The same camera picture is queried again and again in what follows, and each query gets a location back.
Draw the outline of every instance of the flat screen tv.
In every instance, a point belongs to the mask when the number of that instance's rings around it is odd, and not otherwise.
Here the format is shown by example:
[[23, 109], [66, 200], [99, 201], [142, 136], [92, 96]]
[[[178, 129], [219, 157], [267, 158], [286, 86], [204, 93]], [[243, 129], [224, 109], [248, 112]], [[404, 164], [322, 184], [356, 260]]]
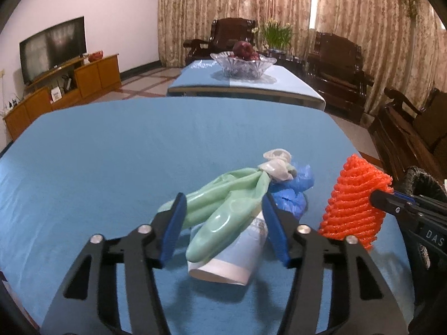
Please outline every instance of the flat screen tv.
[[87, 52], [84, 17], [66, 21], [20, 43], [23, 82], [36, 77]]

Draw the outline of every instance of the orange foam net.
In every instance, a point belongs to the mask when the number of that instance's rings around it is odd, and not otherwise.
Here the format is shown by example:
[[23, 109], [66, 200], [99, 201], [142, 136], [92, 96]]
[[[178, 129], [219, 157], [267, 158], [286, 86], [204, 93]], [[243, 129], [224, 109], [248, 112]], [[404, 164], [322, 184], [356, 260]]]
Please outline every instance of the orange foam net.
[[392, 193], [392, 180], [356, 154], [349, 157], [334, 185], [319, 232], [338, 240], [355, 235], [370, 250], [385, 213], [370, 204], [369, 196], [376, 189]]

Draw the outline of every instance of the white wall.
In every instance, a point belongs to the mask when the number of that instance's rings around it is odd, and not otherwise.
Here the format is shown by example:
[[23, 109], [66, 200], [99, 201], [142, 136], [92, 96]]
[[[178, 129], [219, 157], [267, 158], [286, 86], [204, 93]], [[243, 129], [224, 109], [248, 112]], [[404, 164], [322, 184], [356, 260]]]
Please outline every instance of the white wall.
[[[19, 43], [79, 16], [85, 17], [87, 51], [119, 53], [120, 71], [159, 59], [157, 0], [22, 0], [0, 34], [5, 102], [23, 94]], [[4, 125], [0, 124], [0, 150], [9, 140]]]

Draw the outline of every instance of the green plant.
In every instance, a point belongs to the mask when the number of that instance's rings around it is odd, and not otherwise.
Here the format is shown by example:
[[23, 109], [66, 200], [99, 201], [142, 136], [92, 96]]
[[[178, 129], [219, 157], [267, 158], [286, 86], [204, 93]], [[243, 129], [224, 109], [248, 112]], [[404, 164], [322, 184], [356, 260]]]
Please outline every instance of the green plant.
[[259, 32], [261, 39], [258, 39], [258, 41], [262, 41], [267, 49], [278, 49], [282, 51], [290, 46], [293, 35], [290, 24], [287, 23], [281, 26], [281, 23], [274, 19], [269, 19], [266, 23], [261, 24]]

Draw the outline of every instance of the glass fruit bowl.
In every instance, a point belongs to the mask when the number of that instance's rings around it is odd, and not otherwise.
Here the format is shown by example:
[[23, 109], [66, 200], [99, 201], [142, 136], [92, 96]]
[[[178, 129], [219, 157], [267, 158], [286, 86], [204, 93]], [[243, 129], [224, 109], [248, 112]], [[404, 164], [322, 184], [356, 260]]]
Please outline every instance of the glass fruit bowl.
[[211, 58], [220, 64], [223, 73], [227, 77], [242, 79], [259, 79], [264, 72], [276, 63], [275, 58], [267, 58], [259, 55], [260, 60], [243, 60], [230, 57], [232, 52], [211, 53]]

